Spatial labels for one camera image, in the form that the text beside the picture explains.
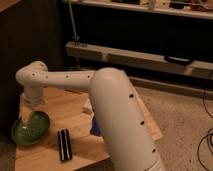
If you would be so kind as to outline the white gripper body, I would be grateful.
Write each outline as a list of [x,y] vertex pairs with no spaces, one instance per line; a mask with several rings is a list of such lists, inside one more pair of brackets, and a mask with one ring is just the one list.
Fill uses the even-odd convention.
[[35,110],[32,108],[32,107],[29,107],[29,106],[23,106],[21,108],[21,121],[24,123],[24,124],[27,124],[31,117],[33,116]]

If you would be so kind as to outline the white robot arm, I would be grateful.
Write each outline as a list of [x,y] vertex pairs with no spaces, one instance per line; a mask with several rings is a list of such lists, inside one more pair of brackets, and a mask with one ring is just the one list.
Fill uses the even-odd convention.
[[29,106],[42,101],[45,86],[87,92],[116,171],[166,171],[124,71],[50,72],[45,63],[35,61],[19,69],[15,78]]

